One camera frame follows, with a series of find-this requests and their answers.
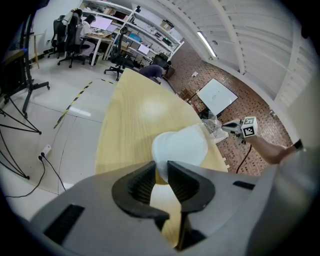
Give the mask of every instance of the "fiducial marker cube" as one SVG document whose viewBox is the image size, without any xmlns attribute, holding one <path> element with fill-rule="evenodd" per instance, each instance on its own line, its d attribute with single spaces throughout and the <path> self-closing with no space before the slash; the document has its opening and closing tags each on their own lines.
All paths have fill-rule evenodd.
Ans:
<svg viewBox="0 0 320 256">
<path fill-rule="evenodd" d="M 246 118 L 244 118 L 241 130 L 244 138 L 257 135 L 258 123 L 256 117 L 247 116 Z"/>
</svg>

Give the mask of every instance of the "person's arm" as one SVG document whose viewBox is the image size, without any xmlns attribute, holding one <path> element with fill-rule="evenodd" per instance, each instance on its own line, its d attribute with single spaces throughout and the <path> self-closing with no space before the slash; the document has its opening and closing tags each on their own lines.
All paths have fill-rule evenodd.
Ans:
<svg viewBox="0 0 320 256">
<path fill-rule="evenodd" d="M 270 143 L 259 136 L 247 137 L 245 140 L 250 143 L 258 154 L 270 165 L 279 164 L 283 158 L 297 150 L 294 145 L 287 148 L 282 145 Z"/>
</svg>

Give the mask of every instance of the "whiteboard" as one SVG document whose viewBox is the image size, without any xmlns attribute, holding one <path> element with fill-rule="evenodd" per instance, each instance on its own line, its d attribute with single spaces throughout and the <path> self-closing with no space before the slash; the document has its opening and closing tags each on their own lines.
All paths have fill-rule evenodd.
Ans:
<svg viewBox="0 0 320 256">
<path fill-rule="evenodd" d="M 197 95 L 215 116 L 238 98 L 237 95 L 215 79 L 208 82 Z"/>
</svg>

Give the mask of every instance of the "floor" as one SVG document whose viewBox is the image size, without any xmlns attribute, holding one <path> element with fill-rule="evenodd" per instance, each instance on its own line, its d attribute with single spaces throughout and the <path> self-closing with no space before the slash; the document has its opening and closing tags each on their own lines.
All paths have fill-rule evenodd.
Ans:
<svg viewBox="0 0 320 256">
<path fill-rule="evenodd" d="M 13 158 L 23 172 L 30 176 L 30 180 L 26 180 L 0 165 L 1 188 L 5 195 L 25 195 L 35 188 L 44 172 L 38 156 L 47 145 L 52 148 L 47 159 L 61 177 L 66 189 L 95 174 L 95 155 L 100 130 L 117 84 L 114 73 L 104 74 L 104 70 L 112 64 L 102 61 L 92 67 L 88 63 L 82 65 L 80 62 L 74 62 L 72 68 L 68 68 L 69 64 L 66 62 L 58 66 L 57 59 L 52 56 L 39 62 L 40 69 L 36 65 L 31 69 L 32 78 L 34 83 L 49 81 L 50 90 L 46 87 L 35 90 L 30 98 L 27 113 L 28 120 L 42 134 L 1 127 L 3 138 Z M 90 82 L 92 83 L 86 91 L 54 129 L 62 112 Z M 166 81 L 163 80 L 161 86 L 173 93 Z M 27 92 L 22 91 L 12 97 L 20 110 L 26 96 Z M 12 103 L 4 105 L 2 100 L 0 106 L 9 115 L 27 124 Z M 0 115 L 0 123 L 24 128 L 8 116 Z M 9 159 L 3 143 L 0 143 L 1 151 Z M 7 163 L 2 155 L 0 160 Z M 27 220 L 64 191 L 51 166 L 47 162 L 44 162 L 44 166 L 43 179 L 32 194 L 27 197 L 8 198 L 12 210 Z"/>
</svg>

